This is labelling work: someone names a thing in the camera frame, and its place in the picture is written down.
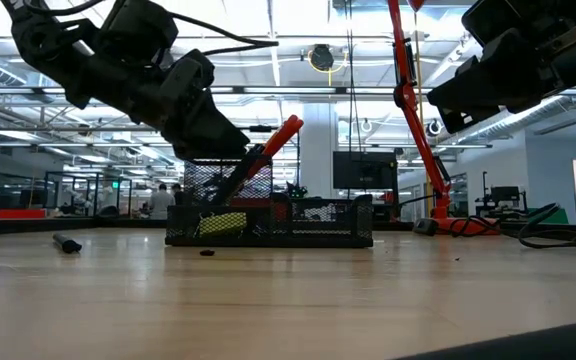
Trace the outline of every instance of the black mesh basket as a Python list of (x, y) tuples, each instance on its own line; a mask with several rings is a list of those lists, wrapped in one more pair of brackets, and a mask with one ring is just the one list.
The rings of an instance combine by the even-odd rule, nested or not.
[(284, 194), (273, 194), (270, 224), (275, 241), (311, 242), (317, 247), (370, 247), (372, 196), (291, 200)]
[(166, 245), (266, 246), (270, 206), (169, 206)]
[[(249, 172), (250, 166), (245, 166), (245, 163), (241, 166), (244, 161), (248, 161), (248, 165), (263, 161), (266, 165), (250, 179), (244, 180), (240, 176), (238, 181), (231, 178), (237, 168), (239, 173)], [(250, 156), (246, 160), (193, 161), (185, 164), (184, 205), (227, 205), (234, 199), (238, 199), (241, 204), (247, 199), (267, 200), (271, 192), (272, 162), (267, 156)]]

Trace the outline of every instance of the table surface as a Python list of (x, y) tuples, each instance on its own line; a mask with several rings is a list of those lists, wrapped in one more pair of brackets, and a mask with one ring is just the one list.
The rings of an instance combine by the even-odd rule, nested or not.
[(576, 322), (576, 249), (375, 233), (373, 249), (0, 235), (0, 359), (386, 359)]

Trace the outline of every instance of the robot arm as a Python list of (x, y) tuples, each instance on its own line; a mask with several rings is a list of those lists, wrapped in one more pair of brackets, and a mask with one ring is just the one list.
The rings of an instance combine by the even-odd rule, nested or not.
[(98, 29), (88, 19), (59, 22), (53, 15), (68, 11), (49, 10), (43, 0), (1, 1), (21, 57), (58, 82), (73, 105), (83, 109), (96, 98), (148, 124), (179, 158), (245, 153), (249, 139), (213, 102), (214, 66), (206, 56), (193, 50), (162, 64), (178, 34), (174, 17), (181, 15), (149, 0), (116, 0)]
[(428, 94), (449, 133), (576, 86), (576, 0), (479, 0), (462, 23), (483, 56)]

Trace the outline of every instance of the monitor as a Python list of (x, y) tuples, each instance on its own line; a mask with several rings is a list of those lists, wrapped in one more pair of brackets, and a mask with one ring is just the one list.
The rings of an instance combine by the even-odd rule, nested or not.
[(519, 201), (518, 186), (497, 186), (490, 189), (490, 198), (493, 202)]
[(393, 189), (396, 188), (397, 156), (395, 153), (360, 153), (335, 151), (333, 188)]

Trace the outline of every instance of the pillar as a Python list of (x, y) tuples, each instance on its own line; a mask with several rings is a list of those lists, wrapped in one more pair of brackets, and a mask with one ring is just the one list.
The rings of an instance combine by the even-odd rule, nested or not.
[(301, 128), (301, 186), (308, 197), (337, 198), (332, 188), (332, 152), (337, 150), (337, 122), (334, 104), (304, 104)]

